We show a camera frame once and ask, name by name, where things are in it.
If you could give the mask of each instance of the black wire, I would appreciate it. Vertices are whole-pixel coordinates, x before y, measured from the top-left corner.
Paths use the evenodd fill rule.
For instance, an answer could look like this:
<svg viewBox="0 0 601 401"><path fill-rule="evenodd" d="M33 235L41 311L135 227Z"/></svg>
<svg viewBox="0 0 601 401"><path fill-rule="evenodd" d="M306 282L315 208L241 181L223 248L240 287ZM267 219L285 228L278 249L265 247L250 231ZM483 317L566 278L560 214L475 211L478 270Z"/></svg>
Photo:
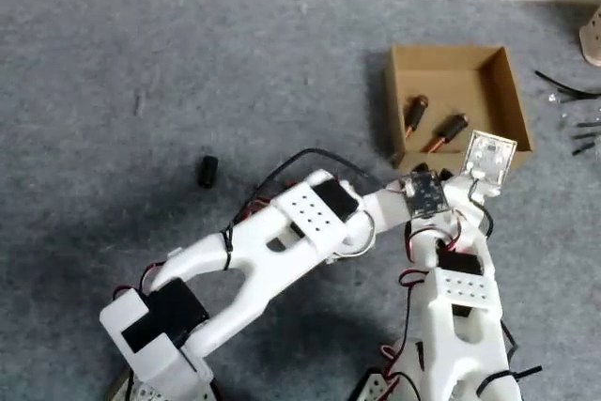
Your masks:
<svg viewBox="0 0 601 401"><path fill-rule="evenodd" d="M403 378L405 378L411 386L411 388L413 389L413 391L415 392L415 396L417 396L417 401L422 401L422 397L420 396L420 392L417 390L415 382L413 382L413 379L411 379L407 373L403 373L402 371L395 371L389 376L389 378L394 378L396 376L402 376Z"/></svg>
<svg viewBox="0 0 601 401"><path fill-rule="evenodd" d="M130 368L128 376L128 387L125 389L125 401L131 401L131 391L133 390L133 370Z"/></svg>
<svg viewBox="0 0 601 401"><path fill-rule="evenodd" d="M516 339L511 334L509 328L503 320L501 320L501 329L503 329L503 333L505 334L505 337L507 337L507 341L509 341L509 344L511 345L511 347L507 351L507 362L509 363L509 365L511 365L511 360L514 358L514 354L516 354L516 351L519 349L519 345L517 344Z"/></svg>
<svg viewBox="0 0 601 401"><path fill-rule="evenodd" d="M590 91L582 91L580 89L573 88L572 86L564 85L555 79L551 79L548 75L544 74L540 70L536 70L534 73L537 76L539 76L541 79L545 80L546 82L549 82L550 84L554 84L557 87L561 88L562 93L571 94L571 95L577 97L578 100L597 99L597 98L601 97L601 93L592 93Z"/></svg>
<svg viewBox="0 0 601 401"><path fill-rule="evenodd" d="M518 381L518 380L520 380L522 378L526 378L526 377L528 377L530 375L534 375L536 373L540 373L541 371L543 371L543 366L542 365L536 365L536 366L533 366L532 368L529 368L527 370L521 371L519 373L516 373L516 372L511 371L511 370L502 370L502 371L500 371L498 373L493 373L492 375L487 376L481 382L481 384L478 386L478 388L476 389L476 396L480 397L480 395L485 390L485 388L488 387L488 384L490 384L493 380L497 380L497 379L500 379L500 378L506 378L508 376L511 376L516 381Z"/></svg>
<svg viewBox="0 0 601 401"><path fill-rule="evenodd" d="M290 157L288 160L286 160L285 162L280 164L273 171L271 171L267 177L265 177L265 179L253 190L251 195L244 201L244 203L242 204L242 207L240 207L240 209L238 210L238 213L236 213L236 216L234 216L234 218L232 219L230 224L228 224L227 227L221 231L221 234L223 236L223 243L225 244L225 251L227 252L227 260L225 261L225 266L224 266L223 270L229 269L229 264L232 259L232 251L234 250L234 247L232 244L232 239L233 239L233 235L234 235L234 224L239 223L239 221L242 219L242 216L244 215L244 212L246 211L246 209L253 203L253 201L256 199L256 197L261 193L261 191L269 183L271 183L276 177L278 177L288 166L290 166L296 160L300 159L301 157L303 157L307 154L317 154L317 155L321 155L323 157L327 157L331 160L334 160L335 162L339 162L339 163L343 164L348 169L352 170L355 174L357 174L361 178L364 178L365 180L369 181L370 183L377 185L379 188L383 185L383 183L380 182L378 180L378 178L375 177L373 174L370 174L369 172L362 170L355 163L350 162L349 160L345 159L344 157L342 157L334 152L331 152L329 150L321 149L319 147L307 147L306 149L303 149L302 151L297 152L292 157Z"/></svg>
<svg viewBox="0 0 601 401"><path fill-rule="evenodd" d="M349 160L345 159L344 157L342 157L334 152L331 152L329 150L326 150L326 149L321 149L318 147L307 147L306 149L294 154L288 160L286 160L285 162L280 164L277 168L275 168L273 171L271 171L267 177L265 177L265 179L254 189L253 193L246 199L246 201L244 201L244 204L242 204L242 207L240 208L239 212L234 217L233 223L235 224L241 219L242 214L244 213L244 210L246 210L246 208L251 205L251 203L256 199L256 197L259 195L259 193L270 182L272 182L276 177L278 177L280 175L280 173L282 173L282 171L284 171L288 166L290 166L292 163L294 163L300 157L303 157L307 154L317 154L317 155L321 155L323 157L327 157L331 160L334 160L336 162L343 164L348 169L350 169L354 173L356 173L359 177L362 177L365 180L369 181L370 183L377 185L379 188L381 188L383 185L383 183L380 182L374 175L368 173L367 171L362 170L355 163L350 162Z"/></svg>
<svg viewBox="0 0 601 401"><path fill-rule="evenodd" d="M489 239L490 236L492 235L493 229L495 228L495 222L493 221L492 216L490 216L490 213L488 213L488 210L485 208L485 206L483 206L479 202L475 201L471 197L473 195L473 192L476 191L477 184L478 184L477 179L474 180L473 183L471 184L470 190L468 191L468 199L474 206L476 206L479 210L481 210L484 213L484 215L486 216L486 219L488 220L488 229L486 230L485 236L486 236L486 239Z"/></svg>

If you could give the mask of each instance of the black cylinder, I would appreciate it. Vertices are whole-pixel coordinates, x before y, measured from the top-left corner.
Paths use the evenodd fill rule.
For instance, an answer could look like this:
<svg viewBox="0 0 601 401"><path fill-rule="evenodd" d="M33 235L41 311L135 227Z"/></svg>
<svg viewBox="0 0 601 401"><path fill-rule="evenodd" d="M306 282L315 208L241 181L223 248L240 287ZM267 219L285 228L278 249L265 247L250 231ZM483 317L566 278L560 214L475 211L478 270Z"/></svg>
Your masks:
<svg viewBox="0 0 601 401"><path fill-rule="evenodd" d="M203 188L211 188L215 185L215 178L217 177L217 164L219 160L217 157L212 155L206 155L200 162L197 171L198 185Z"/></svg>
<svg viewBox="0 0 601 401"><path fill-rule="evenodd" d="M449 143L466 127L468 127L468 117L465 115L455 115L440 129L439 136L444 138L445 143Z"/></svg>
<svg viewBox="0 0 601 401"><path fill-rule="evenodd" d="M408 129L409 127L414 130L417 129L427 106L428 98L424 95L420 95L413 100L413 103L405 116L405 129Z"/></svg>

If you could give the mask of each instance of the circuit board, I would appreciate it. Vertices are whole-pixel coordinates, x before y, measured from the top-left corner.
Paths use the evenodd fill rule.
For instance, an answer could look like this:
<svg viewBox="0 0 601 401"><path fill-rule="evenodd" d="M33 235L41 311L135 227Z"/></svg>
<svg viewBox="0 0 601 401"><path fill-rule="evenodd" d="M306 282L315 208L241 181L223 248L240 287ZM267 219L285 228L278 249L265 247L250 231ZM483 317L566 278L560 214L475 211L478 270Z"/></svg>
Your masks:
<svg viewBox="0 0 601 401"><path fill-rule="evenodd" d="M411 219L434 216L449 209L436 171L412 172L399 182Z"/></svg>

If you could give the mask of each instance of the gray carpet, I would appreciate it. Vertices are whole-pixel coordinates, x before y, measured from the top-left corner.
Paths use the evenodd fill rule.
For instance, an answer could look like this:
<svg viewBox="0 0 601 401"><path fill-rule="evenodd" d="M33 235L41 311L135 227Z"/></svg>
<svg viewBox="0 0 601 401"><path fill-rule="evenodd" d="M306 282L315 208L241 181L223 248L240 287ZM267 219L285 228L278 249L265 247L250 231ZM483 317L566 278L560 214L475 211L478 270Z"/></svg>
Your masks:
<svg viewBox="0 0 601 401"><path fill-rule="evenodd" d="M527 400L601 392L594 154L533 69L599 88L577 30L593 8L483 0L0 0L0 398L100 399L123 368L98 322L147 262L222 227L302 147L394 177L382 68L393 43L509 46L537 146L489 202L507 323ZM194 162L221 159L218 185ZM320 159L295 166L339 168ZM402 331L399 232L320 267L209 357L228 399L344 400ZM215 312L241 277L194 283Z"/></svg>

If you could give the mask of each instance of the cardboard box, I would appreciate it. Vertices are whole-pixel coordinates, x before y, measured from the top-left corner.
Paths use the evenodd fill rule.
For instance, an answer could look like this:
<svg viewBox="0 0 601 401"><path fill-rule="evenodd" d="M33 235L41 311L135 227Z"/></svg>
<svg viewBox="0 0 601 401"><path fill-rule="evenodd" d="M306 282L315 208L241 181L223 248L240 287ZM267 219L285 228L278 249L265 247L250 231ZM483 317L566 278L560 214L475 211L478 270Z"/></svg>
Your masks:
<svg viewBox="0 0 601 401"><path fill-rule="evenodd" d="M438 171L458 171L472 129L516 140L512 169L532 154L532 139L505 48L394 46L386 79L394 164L402 172L421 162ZM417 131L406 140L404 112L419 94L428 97L429 106ZM459 113L469 117L468 128L438 152L422 153L437 127Z"/></svg>

